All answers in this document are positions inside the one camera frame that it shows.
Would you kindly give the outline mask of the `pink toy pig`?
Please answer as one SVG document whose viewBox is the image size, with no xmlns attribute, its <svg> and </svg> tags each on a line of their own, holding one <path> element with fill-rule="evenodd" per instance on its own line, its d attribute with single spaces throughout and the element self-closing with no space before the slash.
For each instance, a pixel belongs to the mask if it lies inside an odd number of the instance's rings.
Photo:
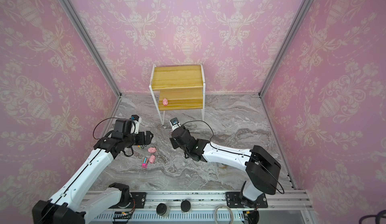
<svg viewBox="0 0 386 224">
<path fill-rule="evenodd" d="M 155 155 L 151 155 L 151 157 L 149 158 L 149 163 L 154 164 L 155 160 L 156 160 L 156 156 Z"/>
<path fill-rule="evenodd" d="M 168 99 L 167 98 L 164 98 L 163 101 L 162 101 L 162 104 L 164 106 L 168 106 Z"/>
<path fill-rule="evenodd" d="M 156 152 L 156 148 L 151 147 L 151 148 L 148 149 L 148 152 L 149 153 L 155 153 Z"/>
</svg>

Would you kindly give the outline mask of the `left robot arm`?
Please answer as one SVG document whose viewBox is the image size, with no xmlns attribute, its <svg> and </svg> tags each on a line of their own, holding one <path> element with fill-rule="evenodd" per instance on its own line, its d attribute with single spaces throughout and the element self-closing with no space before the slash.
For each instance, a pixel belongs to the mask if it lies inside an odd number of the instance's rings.
<svg viewBox="0 0 386 224">
<path fill-rule="evenodd" d="M 73 176 L 48 200 L 38 201 L 32 216 L 35 224 L 88 224 L 110 207 L 125 209 L 136 207 L 130 187 L 113 183 L 86 203 L 83 198 L 100 176 L 119 154 L 128 157 L 126 149 L 148 146 L 154 134 L 139 130 L 141 118 L 117 118 L 113 130 L 97 139 L 90 155 Z"/>
</svg>

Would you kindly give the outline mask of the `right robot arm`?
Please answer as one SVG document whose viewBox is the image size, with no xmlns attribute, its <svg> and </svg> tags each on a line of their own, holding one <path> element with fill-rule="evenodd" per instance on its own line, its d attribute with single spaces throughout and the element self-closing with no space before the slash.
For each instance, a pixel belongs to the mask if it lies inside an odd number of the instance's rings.
<svg viewBox="0 0 386 224">
<path fill-rule="evenodd" d="M 174 125 L 170 142 L 174 149 L 182 149 L 185 158 L 196 162 L 220 163 L 245 172 L 248 176 L 240 190 L 243 206 L 256 208 L 266 195 L 275 195 L 279 186 L 280 163 L 263 147 L 235 149 L 210 140 L 195 139 L 185 126 Z"/>
</svg>

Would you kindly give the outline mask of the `pink blue toy truck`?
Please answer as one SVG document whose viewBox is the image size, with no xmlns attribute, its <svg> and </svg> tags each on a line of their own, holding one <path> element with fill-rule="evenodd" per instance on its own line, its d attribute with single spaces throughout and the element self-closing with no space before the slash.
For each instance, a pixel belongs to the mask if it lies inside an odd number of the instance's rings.
<svg viewBox="0 0 386 224">
<path fill-rule="evenodd" d="M 143 160 L 142 160 L 142 165 L 141 167 L 146 169 L 148 167 L 148 158 L 147 157 L 144 157 Z"/>
</svg>

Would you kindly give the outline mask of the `black round knob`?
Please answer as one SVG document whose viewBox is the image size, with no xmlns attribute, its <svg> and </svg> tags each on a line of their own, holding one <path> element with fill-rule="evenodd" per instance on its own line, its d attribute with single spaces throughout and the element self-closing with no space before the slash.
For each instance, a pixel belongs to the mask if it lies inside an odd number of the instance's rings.
<svg viewBox="0 0 386 224">
<path fill-rule="evenodd" d="M 167 217 L 170 211 L 170 207 L 165 203 L 160 203 L 156 207 L 156 213 L 161 217 Z"/>
<path fill-rule="evenodd" d="M 192 209 L 192 205 L 191 205 L 191 202 L 189 200 L 183 200 L 181 202 L 181 211 L 183 213 L 188 213 L 190 212 Z"/>
</svg>

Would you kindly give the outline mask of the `wooden two-tier shelf white frame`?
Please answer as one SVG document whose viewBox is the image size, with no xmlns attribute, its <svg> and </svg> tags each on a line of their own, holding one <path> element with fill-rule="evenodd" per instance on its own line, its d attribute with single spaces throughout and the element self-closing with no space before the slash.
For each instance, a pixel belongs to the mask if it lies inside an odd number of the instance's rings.
<svg viewBox="0 0 386 224">
<path fill-rule="evenodd" d="M 205 119 L 206 80 L 203 65 L 153 65 L 149 90 L 161 124 L 170 110 L 200 109 Z M 162 101 L 168 99 L 168 106 Z"/>
</svg>

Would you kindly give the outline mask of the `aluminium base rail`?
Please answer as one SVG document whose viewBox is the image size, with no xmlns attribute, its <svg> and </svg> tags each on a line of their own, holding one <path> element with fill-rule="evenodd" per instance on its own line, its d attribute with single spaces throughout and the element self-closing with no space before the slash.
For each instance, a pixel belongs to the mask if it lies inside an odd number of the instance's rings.
<svg viewBox="0 0 386 224">
<path fill-rule="evenodd" d="M 240 191 L 230 190 L 149 190 L 130 191 L 135 198 L 136 209 L 154 211 L 160 203 L 166 204 L 171 210 L 180 209 L 181 203 L 188 200 L 194 211 L 212 210 L 217 206 L 226 205 L 232 209 L 246 210 L 246 202 L 241 199 Z M 286 190 L 284 194 L 260 195 L 252 209 L 268 211 L 311 211 L 312 204 L 303 190 Z"/>
</svg>

